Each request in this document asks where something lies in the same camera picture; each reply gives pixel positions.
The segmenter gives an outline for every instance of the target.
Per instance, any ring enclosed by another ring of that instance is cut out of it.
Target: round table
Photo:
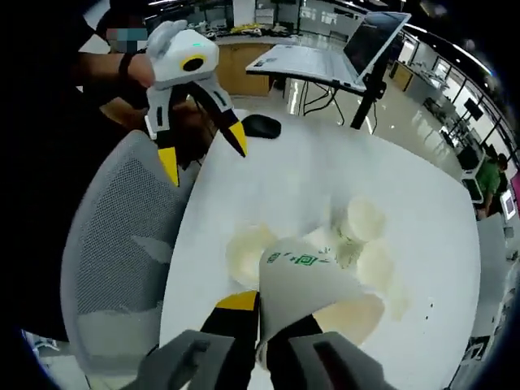
[[[160,344],[199,330],[217,301],[244,289],[230,279],[226,245],[241,227],[278,236],[316,228],[330,201],[367,195],[387,215],[385,237],[411,306],[384,316],[361,345],[400,390],[449,384],[473,327],[479,238],[468,192],[401,147],[351,128],[260,112],[282,123],[278,139],[248,139],[242,158],[218,134],[184,213],[165,292]],[[249,388],[272,388],[258,365]]]

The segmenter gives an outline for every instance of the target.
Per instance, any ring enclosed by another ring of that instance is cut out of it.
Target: paper cup
[[[324,307],[366,295],[350,273],[294,238],[279,240],[264,251],[259,292],[262,321],[257,359],[264,368],[267,342],[279,331]]]
[[[337,260],[337,249],[341,244],[341,239],[338,234],[328,226],[318,227],[313,232],[302,238],[304,242],[312,245],[318,252],[325,255],[332,260]]]
[[[242,286],[258,290],[258,264],[265,248],[277,237],[266,224],[247,227],[227,244],[226,259],[229,275]]]
[[[347,213],[340,224],[341,235],[352,241],[366,243],[383,234],[386,216],[371,201],[355,197],[347,206]]]
[[[350,201],[335,227],[343,239],[337,247],[337,262],[342,268],[355,265],[369,241],[380,238],[383,234],[386,217],[373,203],[364,197],[355,197]]]
[[[374,240],[363,247],[356,264],[357,278],[361,283],[386,294],[392,282],[393,271],[393,261],[385,240]]]
[[[385,304],[376,294],[342,301],[313,314],[323,332],[338,332],[355,345],[377,328],[383,317]]]

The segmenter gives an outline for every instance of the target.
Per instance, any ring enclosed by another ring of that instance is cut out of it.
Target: laptop
[[[249,73],[283,73],[306,79],[327,80],[364,91],[363,77],[392,43],[410,14],[368,12],[343,53],[299,45],[276,45],[257,58]]]

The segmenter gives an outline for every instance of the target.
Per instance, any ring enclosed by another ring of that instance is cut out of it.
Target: wooden cabinet
[[[401,91],[405,91],[408,85],[410,84],[410,79],[414,77],[413,72],[400,63],[396,63],[396,69],[393,72],[393,81],[396,83],[397,88]]]
[[[245,67],[271,49],[265,44],[221,45],[217,77],[231,95],[267,96],[269,76],[250,76]]]

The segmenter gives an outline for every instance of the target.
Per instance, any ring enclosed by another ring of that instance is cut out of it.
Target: office chair
[[[477,152],[467,146],[464,150],[457,156],[459,162],[461,162],[462,166],[462,176],[461,182],[464,184],[468,192],[471,196],[471,201],[474,205],[478,205],[484,202],[484,196],[479,187],[479,182],[476,180],[477,173],[479,173],[482,164],[486,159],[486,154],[481,153],[480,156],[477,155]]]
[[[86,374],[134,375],[158,344],[171,254],[194,177],[168,179],[157,146],[130,132],[101,165],[63,251],[61,300]]]

